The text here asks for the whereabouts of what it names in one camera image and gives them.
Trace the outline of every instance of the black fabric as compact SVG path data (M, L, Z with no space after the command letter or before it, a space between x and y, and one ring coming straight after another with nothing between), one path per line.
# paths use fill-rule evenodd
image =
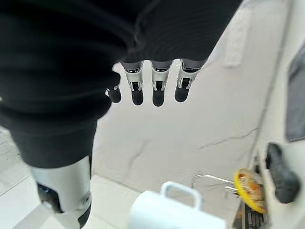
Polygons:
M163 0L146 28L146 46L124 62L205 61L242 0Z
M34 167L91 154L116 62L203 61L241 0L4 0L0 125Z
M85 224L87 223L89 216L90 216L90 212L91 212L91 204L88 207L88 209L85 211L85 213L82 214L82 216L78 218L78 222L80 223L80 228L83 228L85 226Z

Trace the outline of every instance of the crack in surface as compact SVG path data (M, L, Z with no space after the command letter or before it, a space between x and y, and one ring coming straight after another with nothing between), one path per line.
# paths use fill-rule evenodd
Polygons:
M208 143L204 146L201 146L199 147L200 150L203 150L207 147L210 147L210 146L216 146L216 145L219 145L219 144L222 144L222 143L225 143L225 142L228 142L230 140L237 140L237 139L242 139L242 138L245 138L245 137L248 137L250 136L254 131L256 131L258 129L258 127L254 128L253 130L250 130L247 134L244 134L244 135L241 135L241 136L231 136L231 137L226 137L222 140L220 140L219 142L214 142L214 143Z
M134 154L133 156L130 157L130 159L128 160L128 166L127 166L127 170L126 170L126 173L125 173L125 176L124 178L122 179L122 183L124 181L126 181L126 179L129 177L129 174L131 172L131 169L133 167L133 164L134 162L145 152L147 146L148 146L148 141L147 140L144 140L142 142L142 144L140 145L139 148L137 148L136 150L136 154Z

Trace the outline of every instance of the marble surface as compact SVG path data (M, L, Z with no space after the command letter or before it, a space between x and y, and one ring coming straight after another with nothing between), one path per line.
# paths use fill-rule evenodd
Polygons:
M225 52L232 50L228 49L232 45L230 32L236 31L229 26L184 103L174 99L179 61L171 66L161 107L152 103L149 62L143 66L141 106L132 103L124 70L116 65L115 71L122 76L122 100L98 123L94 173L142 192L158 191L168 180L190 186L197 174L232 180L237 169L249 166L274 75L286 2L267 0L248 5L248 34L243 48L237 50L244 52L243 59L234 67L226 63L229 57ZM205 209L229 221L238 200L225 197L222 185L210 191L205 187L205 181L198 181L197 189L206 197Z

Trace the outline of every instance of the robotic hand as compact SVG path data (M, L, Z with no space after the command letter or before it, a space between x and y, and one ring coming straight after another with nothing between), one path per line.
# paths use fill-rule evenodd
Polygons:
M172 60L183 58L175 93L183 102L241 1L1 3L0 125L31 167L42 204L64 226L80 229L90 214L97 120L109 97L121 100L113 65L122 63L140 105L142 62L152 60L152 100L161 106Z

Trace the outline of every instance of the black fingertip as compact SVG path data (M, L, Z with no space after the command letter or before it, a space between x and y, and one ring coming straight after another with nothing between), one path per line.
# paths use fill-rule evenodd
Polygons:
M187 99L187 95L189 93L188 89L176 87L175 99L177 102L184 102Z
M162 106L162 104L164 103L164 91L161 90L157 90L157 91L153 91L153 96L152 96L152 102L155 106Z
M108 91L108 96L111 99L111 102L117 104L122 99L120 88L118 87L116 90L110 89Z
M141 105L143 103L143 91L133 91L132 101L137 106Z

